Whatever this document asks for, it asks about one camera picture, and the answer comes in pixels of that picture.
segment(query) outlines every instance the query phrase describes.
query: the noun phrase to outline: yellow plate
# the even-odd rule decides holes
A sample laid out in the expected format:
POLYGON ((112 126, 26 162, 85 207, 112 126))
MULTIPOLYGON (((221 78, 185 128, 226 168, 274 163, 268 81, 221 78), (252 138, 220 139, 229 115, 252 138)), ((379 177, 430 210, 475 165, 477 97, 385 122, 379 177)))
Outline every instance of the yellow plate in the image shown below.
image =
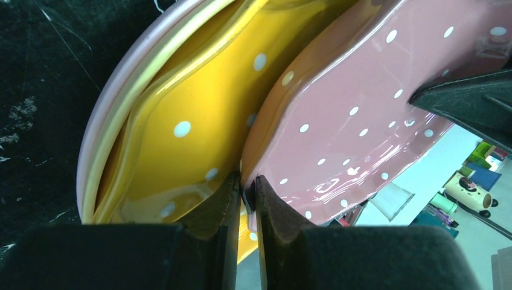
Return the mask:
POLYGON ((145 90, 148 83, 162 68, 170 56, 197 31, 204 23, 234 0, 204 0, 174 25, 162 39, 149 51, 141 63, 131 73, 109 110, 103 126, 100 129, 94 153, 90 156, 91 167, 85 178, 85 189, 82 206, 82 222, 92 221, 103 167, 107 161, 114 141, 125 122, 135 100, 145 90))
MULTIPOLYGON (((280 74, 354 2, 237 1, 218 33, 207 30, 210 22, 198 30, 135 104, 94 221, 173 222, 212 194, 238 167, 252 121, 280 74), (187 50, 196 56, 179 63, 187 50)), ((246 236, 240 245, 257 244, 246 236)), ((240 257, 255 246, 248 248, 240 257)))

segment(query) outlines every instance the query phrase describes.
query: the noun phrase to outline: polka dot plate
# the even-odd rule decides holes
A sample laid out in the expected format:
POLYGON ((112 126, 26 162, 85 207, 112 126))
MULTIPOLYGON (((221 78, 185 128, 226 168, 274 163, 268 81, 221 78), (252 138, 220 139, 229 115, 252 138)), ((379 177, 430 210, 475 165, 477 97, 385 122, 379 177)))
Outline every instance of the polka dot plate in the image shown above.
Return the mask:
POLYGON ((103 166, 133 102, 177 48, 230 2, 175 3, 146 29, 115 68, 94 106, 80 148, 77 205, 83 222, 92 221, 103 166))
POLYGON ((499 69, 512 48, 510 15, 511 1, 359 1, 272 88, 243 150, 244 187, 264 175, 316 224, 369 198, 452 125, 410 96, 429 81, 499 69))
MULTIPOLYGON (((173 222, 211 195, 237 167, 281 72, 354 2, 245 0, 216 14, 134 104, 107 161, 94 222, 173 222)), ((246 233, 239 244, 254 250, 246 233)))

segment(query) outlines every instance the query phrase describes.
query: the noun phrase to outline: floor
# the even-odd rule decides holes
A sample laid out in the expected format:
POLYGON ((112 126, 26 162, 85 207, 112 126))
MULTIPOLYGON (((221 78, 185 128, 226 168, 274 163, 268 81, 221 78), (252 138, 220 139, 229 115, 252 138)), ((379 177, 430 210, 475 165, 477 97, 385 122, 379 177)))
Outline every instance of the floor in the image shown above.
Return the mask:
POLYGON ((463 210, 457 210, 452 218, 459 223, 455 242, 461 247, 482 290, 492 290, 491 255, 512 246, 512 241, 463 210))
POLYGON ((238 265, 236 290, 261 289, 259 255, 256 250, 238 265))
POLYGON ((512 207, 512 160, 506 159, 504 163, 499 169, 502 176, 490 190, 493 198, 499 202, 497 207, 490 209, 490 220, 512 231, 512 211, 510 210, 512 207))

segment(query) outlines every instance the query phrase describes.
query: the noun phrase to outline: cylindrical container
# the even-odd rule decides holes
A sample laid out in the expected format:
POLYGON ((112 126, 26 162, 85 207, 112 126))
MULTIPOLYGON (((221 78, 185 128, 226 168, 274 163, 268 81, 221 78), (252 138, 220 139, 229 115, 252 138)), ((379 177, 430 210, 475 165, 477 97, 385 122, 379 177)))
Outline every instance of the cylindrical container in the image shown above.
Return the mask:
POLYGON ((456 228, 459 225, 448 214, 445 214, 445 212, 443 212, 439 208, 436 208, 430 204, 427 205, 423 210, 430 213, 431 215, 435 216, 436 218, 438 218, 445 225, 448 225, 453 228, 456 228))
POLYGON ((444 196, 436 193, 434 198, 430 201, 434 207, 440 208, 446 214, 450 215, 457 209, 457 204, 445 198, 444 196))
POLYGON ((444 192, 474 211, 486 210, 491 207, 493 202, 493 197, 488 191, 459 172, 455 172, 444 188, 444 192))

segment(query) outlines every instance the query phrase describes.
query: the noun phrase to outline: white polka dot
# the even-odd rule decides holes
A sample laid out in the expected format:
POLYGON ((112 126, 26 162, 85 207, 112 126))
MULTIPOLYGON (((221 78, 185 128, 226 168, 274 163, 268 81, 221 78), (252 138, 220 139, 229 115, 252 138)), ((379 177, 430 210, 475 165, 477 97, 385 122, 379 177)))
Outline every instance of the white polka dot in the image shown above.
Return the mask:
POLYGON ((405 120, 403 123, 405 124, 406 127, 411 127, 412 125, 414 125, 414 123, 416 123, 416 120, 408 119, 408 120, 405 120))
POLYGON ((160 217, 166 218, 166 217, 170 216, 174 212, 175 209, 176 209, 176 204, 173 201, 169 202, 169 204, 166 205, 164 208, 162 208, 162 210, 160 211, 160 217))
POLYGON ((350 116, 355 115, 359 111, 359 107, 353 107, 352 110, 348 113, 350 116))
POLYGON ((247 127, 251 127, 254 124, 254 120, 256 120, 256 113, 252 114, 247 118, 247 127))
POLYGON ((357 171, 360 169, 361 167, 358 167, 356 169, 353 169, 352 167, 350 167, 348 170, 347 170, 347 174, 350 175, 350 176, 354 176, 357 174, 357 171))
POLYGON ((494 27, 491 29, 490 33, 494 36, 503 36, 507 33, 507 29, 505 27, 494 27))
POLYGON ((212 168, 208 171, 208 173, 206 174, 205 176, 205 179, 206 180, 212 180, 215 178, 215 176, 217 176, 217 173, 219 172, 219 170, 217 168, 212 168))
POLYGON ((283 80, 281 81, 281 84, 283 86, 288 85, 292 81, 292 78, 294 77, 294 75, 295 75, 295 73, 293 71, 289 71, 287 74, 284 75, 283 80))
POLYGON ((425 134, 425 137, 430 138, 434 135, 434 132, 430 129, 426 129, 424 134, 425 134))
POLYGON ((388 36, 386 37, 386 42, 387 42, 387 43, 392 42, 392 41, 395 39, 395 37, 397 37, 397 31, 396 31, 396 30, 393 30, 393 31, 392 31, 392 32, 390 32, 390 33, 388 34, 388 36))
POLYGON ((394 98, 398 98, 399 96, 401 96, 403 93, 403 90, 402 89, 399 89, 396 93, 395 93, 395 96, 394 98))
POLYGON ((366 135, 366 133, 368 133, 368 129, 364 129, 363 131, 361 131, 361 133, 359 133, 359 136, 363 137, 364 135, 366 135))
POLYGON ((305 131, 307 131, 307 129, 309 129, 309 124, 304 124, 301 126, 301 128, 299 129, 299 131, 301 133, 304 133, 305 131))
POLYGON ((190 123, 188 121, 180 122, 174 127, 174 135, 178 138, 185 137, 190 132, 190 123))
POLYGON ((265 53, 260 53, 254 59, 254 63, 252 64, 252 66, 254 67, 255 71, 261 71, 265 67, 265 63, 267 63, 267 56, 265 55, 265 53))
POLYGON ((452 34, 453 32, 453 26, 451 26, 450 28, 448 28, 445 32, 444 32, 444 38, 447 38, 448 36, 450 36, 450 34, 452 34))

